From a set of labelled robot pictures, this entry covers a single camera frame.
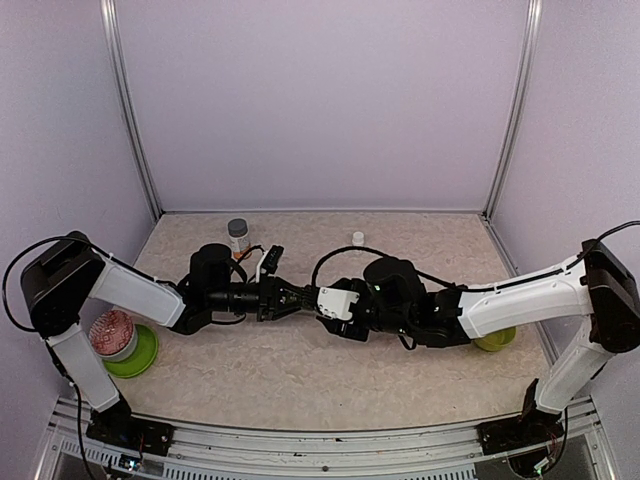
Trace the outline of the orange pill bottle grey cap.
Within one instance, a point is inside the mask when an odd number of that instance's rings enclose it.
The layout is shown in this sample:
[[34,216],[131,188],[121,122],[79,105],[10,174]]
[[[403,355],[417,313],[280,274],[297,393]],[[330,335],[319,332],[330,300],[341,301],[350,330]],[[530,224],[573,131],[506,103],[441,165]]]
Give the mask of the orange pill bottle grey cap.
[[243,218],[231,219],[227,223],[227,233],[233,257],[239,260],[251,248],[248,223]]

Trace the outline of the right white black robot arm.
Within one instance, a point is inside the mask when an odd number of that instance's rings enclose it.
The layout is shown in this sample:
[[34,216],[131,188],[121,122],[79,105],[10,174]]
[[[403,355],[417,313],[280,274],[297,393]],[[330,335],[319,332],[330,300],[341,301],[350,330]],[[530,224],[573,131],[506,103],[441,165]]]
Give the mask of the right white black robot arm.
[[578,332],[549,374],[528,387],[511,433],[535,442],[557,422],[569,401],[614,356],[639,346],[639,293],[631,272],[597,237],[578,255],[527,275],[486,285],[442,281],[404,259],[378,253],[360,279],[331,286],[311,283],[313,308],[338,336],[364,341],[369,332],[399,337],[403,346],[449,348],[512,327],[581,317]]

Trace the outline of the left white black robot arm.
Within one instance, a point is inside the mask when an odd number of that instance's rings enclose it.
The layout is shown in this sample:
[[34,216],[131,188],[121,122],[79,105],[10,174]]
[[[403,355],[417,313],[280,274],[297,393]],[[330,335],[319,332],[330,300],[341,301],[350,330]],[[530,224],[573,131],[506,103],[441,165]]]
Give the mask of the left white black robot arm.
[[317,306],[315,284],[300,287],[269,275],[250,282],[224,244],[207,244],[192,254],[189,271],[178,283],[139,271],[79,231],[41,240],[24,252],[38,248],[43,253],[20,274],[31,321],[27,329],[45,341],[58,369],[89,403],[102,430],[121,445],[133,443],[140,424],[80,326],[87,300],[105,302],[181,335],[211,324],[215,312],[277,320]]

